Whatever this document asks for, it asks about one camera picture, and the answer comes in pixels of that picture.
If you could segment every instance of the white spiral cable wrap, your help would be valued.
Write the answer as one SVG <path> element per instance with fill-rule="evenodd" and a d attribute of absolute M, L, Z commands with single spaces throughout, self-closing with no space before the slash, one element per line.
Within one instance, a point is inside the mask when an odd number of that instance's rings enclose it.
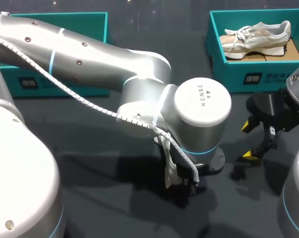
<path fill-rule="evenodd" d="M 50 80 L 53 84 L 55 84 L 61 90 L 63 90 L 64 92 L 66 92 L 68 95 L 70 95 L 74 99 L 78 100 L 82 104 L 88 106 L 89 108 L 95 109 L 95 110 L 97 110 L 97 111 L 99 111 L 101 113 L 107 114 L 107 115 L 109 115 L 111 117 L 114 117 L 116 119 L 119 119 L 119 120 L 122 120 L 122 121 L 126 121 L 126 122 L 129 122 L 131 124 L 138 125 L 138 126 L 141 126 L 141 127 L 144 127 L 144 128 L 152 129 L 156 134 L 165 137 L 168 141 L 170 141 L 170 143 L 174 146 L 174 148 L 178 151 L 178 153 L 184 158 L 184 160 L 191 167 L 192 172 L 193 172 L 193 181 L 195 181 L 196 184 L 199 183 L 199 172 L 198 172 L 198 169 L 196 168 L 196 166 L 194 165 L 194 163 L 191 161 L 191 159 L 183 152 L 183 150 L 179 147 L 179 145 L 175 142 L 175 140 L 168 133 L 166 133 L 165 131 L 161 130 L 158 127 L 155 127 L 155 126 L 153 127 L 153 126 L 151 126 L 148 123 L 144 123 L 144 122 L 141 122 L 139 120 L 127 118 L 127 117 L 125 117 L 123 115 L 119 115 L 117 113 L 111 112 L 109 110 L 106 110 L 104 108 L 101 108 L 101 107 L 99 107 L 99 106 L 97 106 L 97 105 L 89 102 L 88 100 L 84 99 L 83 97 L 81 97 L 80 95 L 76 94 L 75 92 L 73 92 L 68 87 L 66 87 L 64 84 L 62 84 L 60 81 L 58 81 L 57 79 L 55 79 L 53 76 L 51 76 L 48 72 L 46 72 L 43 68 L 41 68 L 32 59 L 30 59 L 27 55 L 25 55 L 23 52 L 21 52 L 13 44 L 11 44 L 11 43 L 9 43 L 6 40 L 3 40 L 1 38 L 0 38 L 0 44 L 3 45 L 3 46 L 5 46 L 5 47 L 7 47 L 8 49 L 10 49 L 11 51 L 13 51 L 14 53 L 16 53 L 23 60 L 25 60 L 28 64 L 30 64 L 35 70 L 37 70 L 39 73 L 41 73 L 43 76 L 45 76 L 48 80 Z"/>

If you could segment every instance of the shoelace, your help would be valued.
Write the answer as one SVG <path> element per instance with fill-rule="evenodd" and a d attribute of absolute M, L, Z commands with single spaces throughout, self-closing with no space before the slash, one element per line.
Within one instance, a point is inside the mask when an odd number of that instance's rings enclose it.
<path fill-rule="evenodd" d="M 235 36 L 233 45 L 229 52 L 231 52 L 231 50 L 234 48 L 234 46 L 238 40 L 245 42 L 245 37 L 254 36 L 254 34 L 249 32 L 250 28 L 251 28 L 251 26 L 245 26 L 237 31 L 232 31 L 232 30 L 228 30 L 228 29 L 224 30 L 228 36 Z"/>

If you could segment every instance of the teal shoe box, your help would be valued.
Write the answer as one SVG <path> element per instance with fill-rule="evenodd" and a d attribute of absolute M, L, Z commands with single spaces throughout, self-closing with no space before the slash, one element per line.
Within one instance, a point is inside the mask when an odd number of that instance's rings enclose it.
<path fill-rule="evenodd" d="M 111 42 L 108 32 L 107 12 L 30 13 L 12 14 L 11 16 L 40 20 L 94 38 L 104 43 Z M 0 71 L 14 98 L 68 96 L 44 76 L 29 69 L 0 64 Z M 109 96 L 110 94 L 107 89 L 80 86 L 64 81 L 62 83 L 83 97 Z"/>
<path fill-rule="evenodd" d="M 291 38 L 299 53 L 299 9 L 211 11 L 206 48 L 214 79 L 231 93 L 270 92 L 284 87 L 286 79 L 299 67 L 299 60 L 228 61 L 220 36 L 225 29 L 239 30 L 258 22 L 280 24 L 285 20 L 291 23 Z"/>

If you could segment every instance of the shoe sole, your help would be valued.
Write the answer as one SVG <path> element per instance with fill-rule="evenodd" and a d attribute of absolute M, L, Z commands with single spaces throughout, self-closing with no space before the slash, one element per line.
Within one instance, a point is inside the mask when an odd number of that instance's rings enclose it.
<path fill-rule="evenodd" d="M 254 48 L 252 50 L 243 52 L 243 53 L 226 53 L 224 52 L 224 55 L 227 58 L 233 59 L 233 60 L 241 60 L 246 56 L 247 54 L 251 53 L 258 53 L 265 56 L 283 56 L 285 54 L 285 46 L 281 47 L 273 47 L 273 48 Z"/>

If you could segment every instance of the shoe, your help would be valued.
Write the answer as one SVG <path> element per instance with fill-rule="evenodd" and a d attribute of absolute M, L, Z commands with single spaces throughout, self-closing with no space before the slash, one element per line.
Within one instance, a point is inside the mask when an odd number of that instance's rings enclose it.
<path fill-rule="evenodd" d="M 291 25 L 289 21 L 266 25 L 262 22 L 245 26 L 238 31 L 225 30 L 221 44 L 227 58 L 240 60 L 248 53 L 256 52 L 268 56 L 283 56 L 289 41 Z"/>

